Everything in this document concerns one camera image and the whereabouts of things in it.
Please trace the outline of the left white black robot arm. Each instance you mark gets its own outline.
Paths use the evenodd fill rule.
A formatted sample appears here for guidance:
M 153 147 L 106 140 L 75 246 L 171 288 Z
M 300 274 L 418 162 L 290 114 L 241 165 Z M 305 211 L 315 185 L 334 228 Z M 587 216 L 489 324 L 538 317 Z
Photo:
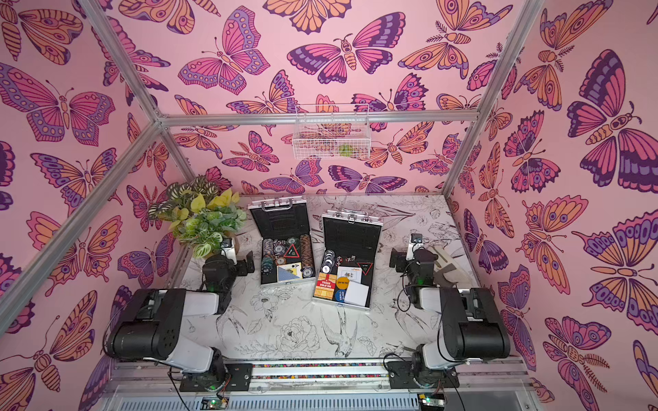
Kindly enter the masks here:
M 202 267 L 202 290 L 136 291 L 104 338 L 106 355 L 117 361 L 153 361 L 176 368 L 183 373 L 185 382 L 200 390 L 224 388 L 231 372 L 221 352 L 186 337 L 183 322 L 225 313 L 236 279 L 254 271 L 251 252 L 237 261 L 218 254 L 207 259 Z

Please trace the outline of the aluminium poker case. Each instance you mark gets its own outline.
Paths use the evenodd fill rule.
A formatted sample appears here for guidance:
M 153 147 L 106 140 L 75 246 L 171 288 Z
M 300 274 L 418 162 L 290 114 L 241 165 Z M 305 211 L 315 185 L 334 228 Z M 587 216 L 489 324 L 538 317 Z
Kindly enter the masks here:
M 324 249 L 320 260 L 319 274 L 323 255 L 327 249 L 336 254 L 336 265 L 330 274 L 335 274 L 340 266 L 359 266 L 363 270 L 360 284 L 369 287 L 368 301 L 365 308 L 352 306 L 337 301 L 324 301 L 314 298 L 317 302 L 331 303 L 339 307 L 369 310 L 374 290 L 375 258 L 377 255 L 380 234 L 383 224 L 378 217 L 371 217 L 366 212 L 352 210 L 330 210 L 322 215 L 322 230 Z
M 301 262 L 300 259 L 287 259 L 284 253 L 290 244 L 296 244 L 300 256 L 300 236 L 310 235 L 310 224 L 308 219 L 308 207 L 306 200 L 301 196 L 272 198 L 253 201 L 248 210 L 255 222 L 255 225 L 261 236 L 261 256 L 262 241 L 266 238 L 274 240 L 274 255 L 276 267 L 289 263 Z M 296 281 L 279 283 L 277 281 L 277 269 L 273 274 L 264 276 L 260 271 L 260 285 L 263 287 L 283 286 L 311 282 L 317 279 L 317 270 L 315 267 L 315 276 L 312 278 L 302 278 Z

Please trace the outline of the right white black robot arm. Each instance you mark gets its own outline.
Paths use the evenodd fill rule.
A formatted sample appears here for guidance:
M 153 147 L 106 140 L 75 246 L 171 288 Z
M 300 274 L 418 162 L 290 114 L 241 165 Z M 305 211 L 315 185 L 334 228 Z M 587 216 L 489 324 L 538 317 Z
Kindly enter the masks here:
M 401 361 L 416 384 L 456 387 L 457 366 L 509 356 L 511 343 L 491 292 L 474 288 L 450 254 L 425 247 L 405 253 L 392 249 L 389 266 L 401 274 L 408 307 L 438 317 L 435 339 Z

